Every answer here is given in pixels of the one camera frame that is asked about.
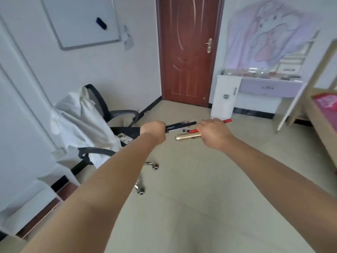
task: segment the dresser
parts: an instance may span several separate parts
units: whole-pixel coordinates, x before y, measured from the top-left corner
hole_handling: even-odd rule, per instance
[[[252,78],[236,75],[218,75],[211,118],[230,119],[238,92],[281,97],[274,118],[274,131],[278,132],[290,115],[306,82],[297,79],[282,80],[278,78]]]

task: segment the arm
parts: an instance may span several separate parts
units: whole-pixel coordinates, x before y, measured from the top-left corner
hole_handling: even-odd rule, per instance
[[[337,199],[279,161],[235,138],[219,119],[196,126],[205,145],[230,157],[316,252],[337,249]]]
[[[164,141],[165,123],[144,124],[141,135],[81,185],[22,252],[104,252],[143,163],[156,145]]]

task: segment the whiteboard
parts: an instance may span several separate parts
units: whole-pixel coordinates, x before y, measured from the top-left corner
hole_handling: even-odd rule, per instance
[[[41,0],[63,50],[120,40],[113,0]],[[100,18],[107,26],[103,29]]]

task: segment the chair armrest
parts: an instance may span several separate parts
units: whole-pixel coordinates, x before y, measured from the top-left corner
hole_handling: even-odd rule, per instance
[[[125,115],[125,114],[134,114],[134,118],[132,120],[132,123],[129,125],[129,127],[132,127],[133,124],[135,124],[138,119],[139,119],[139,113],[135,110],[115,110],[115,111],[110,111],[110,116],[111,119],[118,117],[120,115]]]

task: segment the purple drawer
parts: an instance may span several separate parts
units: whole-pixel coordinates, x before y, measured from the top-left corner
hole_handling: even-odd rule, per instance
[[[296,97],[301,86],[302,83],[243,78],[239,91],[271,97]]]

